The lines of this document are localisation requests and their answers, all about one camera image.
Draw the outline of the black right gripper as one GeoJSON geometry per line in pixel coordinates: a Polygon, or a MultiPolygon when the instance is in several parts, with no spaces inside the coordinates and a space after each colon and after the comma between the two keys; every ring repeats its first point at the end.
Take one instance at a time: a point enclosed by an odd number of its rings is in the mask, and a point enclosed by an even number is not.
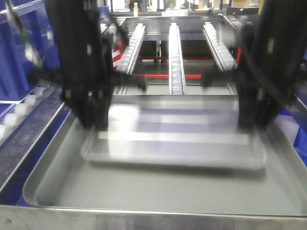
{"type": "Polygon", "coordinates": [[[237,35],[239,126],[264,128],[285,108],[306,127],[307,101],[299,91],[307,76],[300,69],[307,48],[306,1],[266,0],[257,19],[245,18],[237,35]]]}

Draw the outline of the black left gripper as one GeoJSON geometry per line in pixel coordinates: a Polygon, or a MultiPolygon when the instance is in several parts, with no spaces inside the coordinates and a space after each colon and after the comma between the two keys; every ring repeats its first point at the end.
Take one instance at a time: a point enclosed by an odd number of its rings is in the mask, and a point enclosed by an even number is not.
{"type": "Polygon", "coordinates": [[[62,74],[61,99],[85,128],[105,131],[113,93],[112,50],[103,48],[95,0],[45,1],[62,74]]]}

